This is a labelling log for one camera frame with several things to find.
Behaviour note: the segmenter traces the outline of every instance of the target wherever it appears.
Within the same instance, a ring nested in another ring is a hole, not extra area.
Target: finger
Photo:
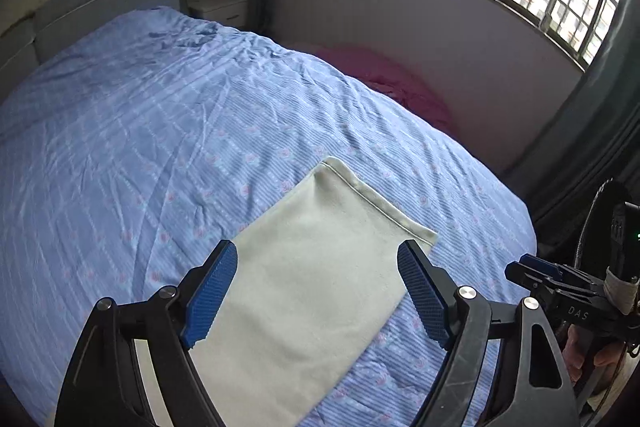
[[[603,365],[609,365],[611,363],[617,363],[622,351],[625,348],[623,343],[611,343],[599,350],[595,357],[593,357],[593,365],[601,367]]]
[[[614,363],[611,363],[611,364],[607,365],[607,367],[604,370],[604,373],[602,374],[602,378],[600,379],[600,381],[604,385],[608,385],[609,382],[611,382],[611,380],[613,380],[613,374],[615,372],[616,372],[616,365]]]
[[[571,379],[572,383],[576,383],[578,380],[580,380],[580,377],[582,376],[582,370],[579,367],[570,365],[569,367],[567,367],[567,370],[569,371],[569,378]]]
[[[569,326],[569,330],[567,331],[567,343],[569,342],[576,343],[577,340],[578,340],[578,330],[572,324],[571,326]]]
[[[578,349],[577,341],[577,335],[569,334],[566,346],[564,346],[562,350],[562,357],[567,366],[573,365],[574,367],[580,368],[584,363],[584,355]]]

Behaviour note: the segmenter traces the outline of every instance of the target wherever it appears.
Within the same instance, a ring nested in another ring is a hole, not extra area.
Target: white nightstand
[[[194,17],[242,28],[246,25],[249,0],[198,0],[189,3]]]

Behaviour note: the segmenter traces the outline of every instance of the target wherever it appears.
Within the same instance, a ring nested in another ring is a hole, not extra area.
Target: headboard
[[[186,0],[49,0],[0,38],[0,103],[40,64],[123,13]]]

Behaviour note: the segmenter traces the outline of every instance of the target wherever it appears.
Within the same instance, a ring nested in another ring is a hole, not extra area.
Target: pink blanket
[[[370,89],[386,94],[436,129],[456,138],[449,107],[418,76],[364,48],[321,48],[314,55]]]

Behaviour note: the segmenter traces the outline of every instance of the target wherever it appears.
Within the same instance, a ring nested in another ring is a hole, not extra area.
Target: bed
[[[456,282],[524,296],[503,270],[536,251],[526,206],[461,145],[319,58],[180,4],[52,0],[0,40],[0,371],[38,424],[98,298],[177,283],[327,156],[436,230],[431,261]],[[409,425],[443,355],[405,296],[300,425]],[[492,341],[467,425],[496,356]]]

